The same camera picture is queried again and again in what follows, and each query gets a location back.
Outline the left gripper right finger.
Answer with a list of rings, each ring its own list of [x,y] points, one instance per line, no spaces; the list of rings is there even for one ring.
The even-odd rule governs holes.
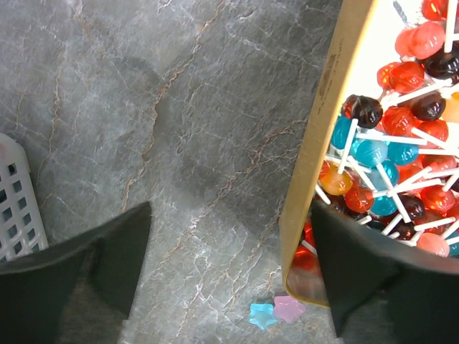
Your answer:
[[[458,342],[457,259],[409,247],[318,201],[311,221],[337,337]]]

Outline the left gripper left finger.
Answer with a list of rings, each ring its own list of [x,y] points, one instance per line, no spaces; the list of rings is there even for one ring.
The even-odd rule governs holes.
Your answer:
[[[117,343],[152,224],[150,202],[1,264],[2,343]]]

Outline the gold tin lollipops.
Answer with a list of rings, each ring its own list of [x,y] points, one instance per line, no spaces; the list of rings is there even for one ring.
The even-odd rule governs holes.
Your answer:
[[[344,1],[280,218],[287,291],[327,303],[317,201],[458,256],[458,3]]]

